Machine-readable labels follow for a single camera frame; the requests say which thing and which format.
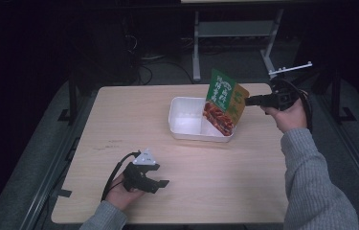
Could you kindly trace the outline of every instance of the white container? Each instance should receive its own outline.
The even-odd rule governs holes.
[[[172,136],[176,139],[229,142],[233,137],[224,136],[205,117],[204,98],[174,98],[170,104],[169,126]]]

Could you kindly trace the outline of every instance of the table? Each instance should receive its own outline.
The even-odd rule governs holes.
[[[241,84],[251,95],[263,83]],[[170,180],[125,213],[132,224],[283,222],[287,199],[281,132],[257,106],[246,107],[228,143],[177,140],[169,130],[175,97],[206,97],[209,86],[117,86],[100,90],[52,213],[56,223],[81,223],[98,207],[103,187],[128,153],[150,148],[161,165],[148,172]],[[128,158],[122,168],[134,158]]]

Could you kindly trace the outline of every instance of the person's left hand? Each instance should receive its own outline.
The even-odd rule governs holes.
[[[137,200],[139,197],[146,193],[138,189],[132,189],[130,192],[127,191],[122,183],[123,179],[124,176],[121,173],[116,179],[113,180],[111,187],[116,187],[111,189],[105,198],[106,201],[110,202],[121,211],[123,211],[130,203]]]

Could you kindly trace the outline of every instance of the white tag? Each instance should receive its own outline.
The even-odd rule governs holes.
[[[155,165],[156,161],[153,158],[150,149],[145,149],[132,163],[134,165]]]

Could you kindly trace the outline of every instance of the gray sweater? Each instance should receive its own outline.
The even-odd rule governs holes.
[[[286,159],[289,205],[284,229],[358,229],[358,217],[344,193],[328,175],[325,158],[306,128],[286,132],[280,140]],[[80,229],[122,229],[126,215],[103,201]]]

